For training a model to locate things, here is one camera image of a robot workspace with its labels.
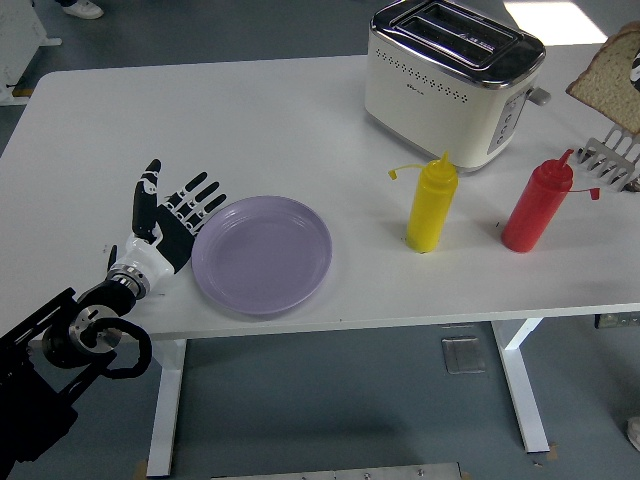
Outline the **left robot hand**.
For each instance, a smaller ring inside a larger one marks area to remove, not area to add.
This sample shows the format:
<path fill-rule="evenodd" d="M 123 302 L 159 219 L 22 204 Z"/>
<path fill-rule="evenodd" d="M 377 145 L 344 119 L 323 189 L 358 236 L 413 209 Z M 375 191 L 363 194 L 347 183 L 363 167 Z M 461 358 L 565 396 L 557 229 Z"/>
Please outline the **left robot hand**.
<path fill-rule="evenodd" d="M 162 279 L 190 260 L 196 236 L 226 200 L 217 181 L 201 172 L 182 188 L 159 200 L 161 162 L 154 159 L 136 183 L 132 233 L 125 253 L 109 267 L 107 278 L 123 283 L 141 299 Z"/>

